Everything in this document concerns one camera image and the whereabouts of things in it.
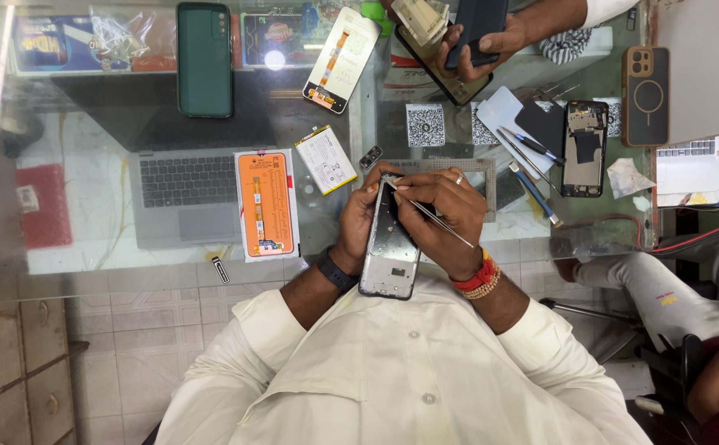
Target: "wristwatch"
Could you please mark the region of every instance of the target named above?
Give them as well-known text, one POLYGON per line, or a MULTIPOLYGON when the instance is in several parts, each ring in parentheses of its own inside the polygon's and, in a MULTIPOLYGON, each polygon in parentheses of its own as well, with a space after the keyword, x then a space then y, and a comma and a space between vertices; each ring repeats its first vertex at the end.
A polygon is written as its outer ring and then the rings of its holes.
POLYGON ((346 275, 340 268, 337 267, 337 265, 335 265, 332 258, 329 257, 329 251, 332 250, 333 247, 335 247, 335 245, 326 246, 326 248, 318 254, 316 267, 318 267, 318 270, 324 274, 326 279, 337 286, 337 289, 341 292, 341 295, 343 295, 351 290, 351 288, 353 288, 360 279, 357 276, 346 275))

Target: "foot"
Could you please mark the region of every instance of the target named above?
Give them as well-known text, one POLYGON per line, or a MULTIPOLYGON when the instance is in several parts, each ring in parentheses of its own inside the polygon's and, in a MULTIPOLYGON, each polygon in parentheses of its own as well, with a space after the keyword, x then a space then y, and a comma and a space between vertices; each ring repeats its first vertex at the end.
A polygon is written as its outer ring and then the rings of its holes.
POLYGON ((560 274, 561 278, 568 281, 569 283, 575 283, 574 280, 574 266, 578 265, 580 261, 577 258, 566 258, 565 260, 554 260, 555 267, 557 267, 557 273, 560 274))

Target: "blue screwdriver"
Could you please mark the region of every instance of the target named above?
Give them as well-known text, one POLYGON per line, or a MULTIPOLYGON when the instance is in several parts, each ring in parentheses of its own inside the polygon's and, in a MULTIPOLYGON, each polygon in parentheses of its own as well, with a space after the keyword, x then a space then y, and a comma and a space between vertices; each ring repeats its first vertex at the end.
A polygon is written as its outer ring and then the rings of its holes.
POLYGON ((555 164, 557 164, 558 167, 562 167, 565 165, 565 157, 555 156, 551 151, 547 150, 543 145, 533 141, 531 138, 520 135, 516 131, 508 130, 504 126, 500 126, 500 128, 507 131, 508 133, 511 133, 518 140, 522 141, 522 143, 524 145, 532 148, 539 155, 544 155, 544 156, 547 156, 549 159, 552 159, 555 162, 555 164))

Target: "man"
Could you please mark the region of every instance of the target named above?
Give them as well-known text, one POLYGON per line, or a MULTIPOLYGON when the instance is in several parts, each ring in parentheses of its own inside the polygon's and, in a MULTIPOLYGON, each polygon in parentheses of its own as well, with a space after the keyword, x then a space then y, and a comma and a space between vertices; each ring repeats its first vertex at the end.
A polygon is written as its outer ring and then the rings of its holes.
POLYGON ((556 265, 569 282, 626 289, 658 351, 667 348, 660 334, 672 347, 681 346, 685 335, 694 334, 717 351, 692 387, 687 408, 701 424, 702 442, 719 443, 719 238, 683 248, 671 257, 710 263, 717 299, 701 297, 647 253, 594 258, 584 265, 578 260, 559 260, 556 265))
POLYGON ((396 180, 401 224, 441 269, 421 265, 408 301, 341 296, 342 273, 360 274, 383 171, 394 168, 380 162, 351 195, 318 267, 236 305, 156 443, 650 443, 571 326, 477 247, 486 203, 455 167, 396 180))
MULTIPOLYGON (((399 21, 397 15, 390 8, 393 1, 381 0, 381 3, 387 8, 387 16, 394 21, 399 21)), ((521 3, 509 1, 508 5, 515 7, 521 3)), ((500 53, 500 58, 496 62, 490 65, 472 66, 470 47, 465 45, 458 59, 458 69, 448 71, 444 68, 447 53, 458 43, 458 37, 464 30, 462 25, 453 25, 447 28, 442 39, 442 46, 436 56, 436 66, 444 78, 458 76, 464 82, 472 82, 489 75, 497 66, 505 63, 523 47, 570 29, 593 28, 595 25, 629 10, 635 3, 637 0, 537 1, 516 14, 509 14, 503 33, 487 34, 481 38, 479 48, 482 52, 500 53)))

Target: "phone back cover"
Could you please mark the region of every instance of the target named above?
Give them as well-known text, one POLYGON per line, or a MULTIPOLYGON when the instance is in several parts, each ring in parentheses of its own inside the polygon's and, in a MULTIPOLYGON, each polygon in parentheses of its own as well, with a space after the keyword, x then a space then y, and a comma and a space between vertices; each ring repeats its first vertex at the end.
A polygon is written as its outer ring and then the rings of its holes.
POLYGON ((631 147, 664 145, 670 136, 670 52, 663 47, 651 51, 654 60, 650 76, 625 74, 625 145, 631 147))
POLYGON ((218 3, 178 3, 176 23, 178 109, 187 116, 230 116, 230 12, 218 3))

